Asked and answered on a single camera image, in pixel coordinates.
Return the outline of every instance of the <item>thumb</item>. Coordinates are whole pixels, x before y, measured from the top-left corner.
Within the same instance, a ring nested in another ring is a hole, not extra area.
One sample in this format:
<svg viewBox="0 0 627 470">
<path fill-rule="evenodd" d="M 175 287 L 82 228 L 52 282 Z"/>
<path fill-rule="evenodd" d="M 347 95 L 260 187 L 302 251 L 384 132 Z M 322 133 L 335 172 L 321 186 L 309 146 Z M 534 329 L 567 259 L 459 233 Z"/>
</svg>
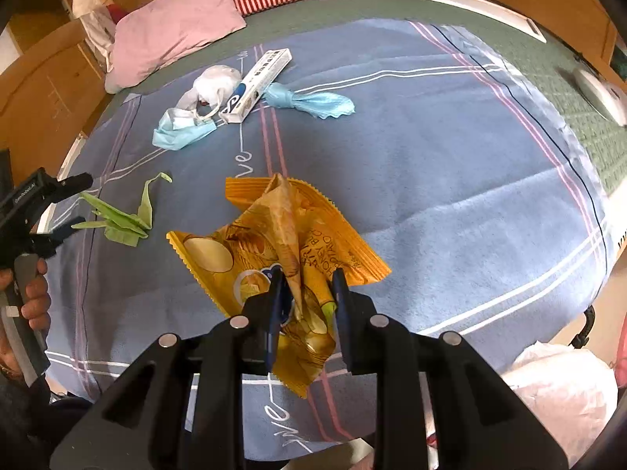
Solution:
<svg viewBox="0 0 627 470">
<path fill-rule="evenodd" d="M 13 273 L 8 270 L 0 270 L 0 291 L 4 291 L 13 280 Z"/>
</svg>

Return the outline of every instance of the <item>finger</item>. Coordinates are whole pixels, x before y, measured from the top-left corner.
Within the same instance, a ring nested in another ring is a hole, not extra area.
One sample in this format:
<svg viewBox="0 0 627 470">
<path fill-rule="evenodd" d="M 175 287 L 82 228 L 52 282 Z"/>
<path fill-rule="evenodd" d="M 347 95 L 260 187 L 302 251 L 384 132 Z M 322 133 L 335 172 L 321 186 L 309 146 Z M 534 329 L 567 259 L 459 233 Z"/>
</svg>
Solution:
<svg viewBox="0 0 627 470">
<path fill-rule="evenodd" d="M 48 264 L 46 263 L 46 260 L 44 260 L 43 258 L 39 258 L 39 260 L 37 261 L 37 271 L 42 276 L 48 274 Z"/>
<path fill-rule="evenodd" d="M 33 330 L 48 331 L 50 329 L 50 315 L 46 313 L 45 315 L 29 320 L 28 325 L 30 325 Z"/>
<path fill-rule="evenodd" d="M 13 280 L 13 273 L 8 270 L 0 270 L 0 290 L 4 291 Z"/>
<path fill-rule="evenodd" d="M 22 316 L 27 320 L 33 320 L 38 316 L 45 315 L 50 309 L 50 295 L 37 297 L 29 300 L 22 306 Z"/>
<path fill-rule="evenodd" d="M 48 293 L 48 281 L 44 276 L 35 277 L 26 286 L 26 297 L 29 299 L 41 297 L 46 293 Z"/>
</svg>

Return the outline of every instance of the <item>metal rivet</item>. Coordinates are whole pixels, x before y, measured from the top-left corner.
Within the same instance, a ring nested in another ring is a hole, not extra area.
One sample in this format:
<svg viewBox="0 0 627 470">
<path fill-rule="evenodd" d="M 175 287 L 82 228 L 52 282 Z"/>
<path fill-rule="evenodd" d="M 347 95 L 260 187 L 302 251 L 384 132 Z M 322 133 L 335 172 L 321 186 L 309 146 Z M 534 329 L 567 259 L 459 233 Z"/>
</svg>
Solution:
<svg viewBox="0 0 627 470">
<path fill-rule="evenodd" d="M 177 341 L 178 337 L 176 337 L 176 334 L 163 334 L 159 338 L 159 346 L 164 348 L 170 348 L 173 347 Z"/>
<path fill-rule="evenodd" d="M 386 315 L 373 315 L 370 317 L 370 325 L 384 328 L 390 324 L 390 319 Z"/>
<path fill-rule="evenodd" d="M 234 316 L 229 323 L 233 328 L 246 328 L 248 326 L 248 318 L 242 315 Z"/>
<path fill-rule="evenodd" d="M 444 342 L 447 345 L 451 345 L 452 347 L 456 347 L 462 342 L 462 336 L 457 334 L 457 332 L 452 332 L 452 331 L 444 332 L 442 339 L 444 339 Z"/>
</svg>

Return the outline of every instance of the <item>yellow snack wrapper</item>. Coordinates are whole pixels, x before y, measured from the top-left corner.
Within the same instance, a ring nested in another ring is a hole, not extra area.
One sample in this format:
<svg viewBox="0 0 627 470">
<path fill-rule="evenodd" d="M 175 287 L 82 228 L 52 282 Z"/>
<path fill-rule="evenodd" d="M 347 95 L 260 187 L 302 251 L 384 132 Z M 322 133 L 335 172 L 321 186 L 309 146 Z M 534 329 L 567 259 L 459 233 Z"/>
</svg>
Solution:
<svg viewBox="0 0 627 470">
<path fill-rule="evenodd" d="M 226 316 L 270 288 L 281 267 L 294 297 L 282 326 L 273 373 L 300 397 L 335 348 L 328 287 L 341 267 L 348 285 L 369 284 L 390 268 L 333 203 L 301 180 L 227 179 L 227 199 L 242 214 L 211 235 L 170 231 L 167 238 L 207 295 Z"/>
</svg>

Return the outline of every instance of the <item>gray handle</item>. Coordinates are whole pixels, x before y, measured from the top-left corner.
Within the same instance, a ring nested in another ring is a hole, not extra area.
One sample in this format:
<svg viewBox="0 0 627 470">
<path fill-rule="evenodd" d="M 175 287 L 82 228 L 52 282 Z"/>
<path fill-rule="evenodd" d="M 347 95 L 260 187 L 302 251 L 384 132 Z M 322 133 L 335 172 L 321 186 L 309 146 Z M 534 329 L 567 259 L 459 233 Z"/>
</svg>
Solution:
<svg viewBox="0 0 627 470">
<path fill-rule="evenodd" d="M 29 387 L 50 366 L 43 334 L 31 329 L 21 312 L 26 285 L 37 276 L 37 260 L 36 254 L 18 256 L 13 266 L 15 280 L 0 293 L 0 320 Z"/>
</svg>

